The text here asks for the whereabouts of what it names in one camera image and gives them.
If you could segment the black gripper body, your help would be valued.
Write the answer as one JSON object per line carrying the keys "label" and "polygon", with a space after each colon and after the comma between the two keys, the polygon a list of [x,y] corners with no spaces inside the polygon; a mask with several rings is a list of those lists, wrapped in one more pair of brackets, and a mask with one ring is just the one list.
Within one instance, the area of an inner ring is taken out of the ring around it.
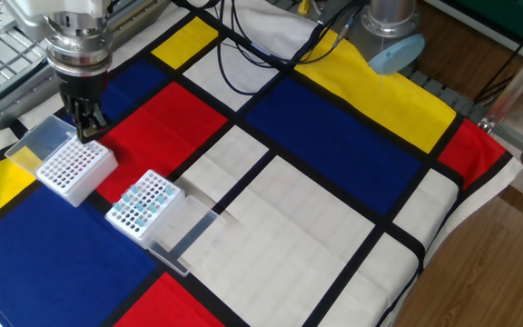
{"label": "black gripper body", "polygon": [[65,104],[72,101],[99,103],[108,85],[108,73],[94,76],[73,76],[56,73],[59,93]]}

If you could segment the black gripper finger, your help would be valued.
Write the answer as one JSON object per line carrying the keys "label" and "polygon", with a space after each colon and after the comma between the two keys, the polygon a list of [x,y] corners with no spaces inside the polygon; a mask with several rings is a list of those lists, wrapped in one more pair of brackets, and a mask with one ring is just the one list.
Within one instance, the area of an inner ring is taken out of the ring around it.
{"label": "black gripper finger", "polygon": [[76,126],[77,137],[82,144],[87,144],[90,141],[90,138],[85,134],[89,127],[88,109],[89,107],[85,100],[70,99],[70,113]]}
{"label": "black gripper finger", "polygon": [[89,103],[86,112],[86,136],[97,137],[98,135],[103,134],[105,132],[106,127],[108,126],[108,121],[106,120],[105,115],[102,113],[101,103]]}

